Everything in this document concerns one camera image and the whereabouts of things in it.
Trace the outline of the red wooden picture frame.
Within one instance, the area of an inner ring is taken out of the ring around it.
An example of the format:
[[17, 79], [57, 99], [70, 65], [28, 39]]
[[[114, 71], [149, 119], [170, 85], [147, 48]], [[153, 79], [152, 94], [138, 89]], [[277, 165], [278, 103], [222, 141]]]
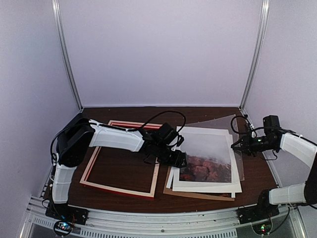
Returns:
[[95, 147], [80, 179], [83, 186], [120, 195], [154, 199], [159, 163], [122, 149]]

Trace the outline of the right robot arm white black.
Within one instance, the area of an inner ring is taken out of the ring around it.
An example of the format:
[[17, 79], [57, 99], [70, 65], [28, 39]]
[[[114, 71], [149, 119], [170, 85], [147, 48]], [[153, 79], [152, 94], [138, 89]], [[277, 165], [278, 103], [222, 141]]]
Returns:
[[264, 219], [279, 205], [299, 205], [317, 208], [317, 144], [302, 135], [282, 128], [279, 117], [269, 115], [263, 118], [263, 125], [253, 127], [246, 115], [235, 116], [230, 122], [231, 129], [240, 138], [231, 144], [231, 149], [248, 156], [259, 152], [272, 151], [274, 155], [283, 152], [295, 163], [305, 165], [306, 180], [299, 184], [267, 189], [261, 192], [254, 207], [254, 215]]

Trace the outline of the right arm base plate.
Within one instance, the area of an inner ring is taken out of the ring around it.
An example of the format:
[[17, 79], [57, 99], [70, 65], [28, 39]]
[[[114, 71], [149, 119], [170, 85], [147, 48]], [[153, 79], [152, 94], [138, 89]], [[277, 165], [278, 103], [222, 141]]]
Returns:
[[240, 224], [253, 223], [279, 215], [279, 209], [277, 206], [273, 206], [267, 210], [262, 210], [257, 205], [254, 205], [238, 208], [236, 212]]

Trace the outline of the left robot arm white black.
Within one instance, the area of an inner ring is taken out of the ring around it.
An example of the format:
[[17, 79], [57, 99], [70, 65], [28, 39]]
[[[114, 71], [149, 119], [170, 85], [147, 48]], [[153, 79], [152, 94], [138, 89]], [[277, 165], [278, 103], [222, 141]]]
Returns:
[[187, 166], [186, 153], [177, 148], [183, 143], [180, 130], [168, 123], [158, 128], [123, 128], [102, 124], [95, 120], [73, 119], [62, 129], [51, 143], [51, 160], [54, 166], [52, 212], [60, 220], [71, 216], [66, 206], [72, 177], [83, 162], [88, 148], [94, 148], [93, 156], [98, 156], [101, 148], [122, 149], [153, 156], [156, 163], [176, 168]]

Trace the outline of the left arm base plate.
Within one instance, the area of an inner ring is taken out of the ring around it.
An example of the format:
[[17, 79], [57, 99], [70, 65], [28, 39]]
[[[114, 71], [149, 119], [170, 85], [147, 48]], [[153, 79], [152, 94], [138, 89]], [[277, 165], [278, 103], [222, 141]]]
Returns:
[[85, 225], [89, 211], [83, 208], [69, 206], [68, 204], [50, 203], [45, 215], [61, 221]]

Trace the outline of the clear acrylic sheet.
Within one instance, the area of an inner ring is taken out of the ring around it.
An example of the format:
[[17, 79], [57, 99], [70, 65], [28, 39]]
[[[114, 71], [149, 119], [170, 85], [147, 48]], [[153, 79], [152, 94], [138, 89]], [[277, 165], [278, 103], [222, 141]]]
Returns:
[[[231, 142], [232, 144], [239, 139], [239, 135], [234, 133], [233, 129], [231, 128], [231, 120], [235, 116], [236, 115], [233, 114], [233, 115], [229, 115], [229, 116], [218, 118], [218, 119], [212, 119], [212, 120], [201, 121], [196, 123], [188, 123], [185, 126], [199, 127], [199, 128], [213, 128], [213, 129], [227, 129], [228, 133], [232, 135], [232, 138], [233, 138], [233, 142]], [[245, 175], [244, 175], [242, 153], [240, 151], [234, 151], [234, 155], [236, 159], [237, 169], [239, 172], [239, 179], [240, 181], [244, 181]]]

